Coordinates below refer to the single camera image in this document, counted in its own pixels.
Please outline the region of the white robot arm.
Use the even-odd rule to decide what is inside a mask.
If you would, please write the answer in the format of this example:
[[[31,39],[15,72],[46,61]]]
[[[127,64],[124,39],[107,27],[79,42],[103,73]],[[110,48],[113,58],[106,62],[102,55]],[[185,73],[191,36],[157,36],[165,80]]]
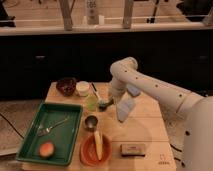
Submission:
[[[158,102],[186,117],[181,171],[213,171],[213,96],[201,96],[137,71],[138,63],[127,57],[111,64],[109,92],[122,97],[126,85],[140,89]]]

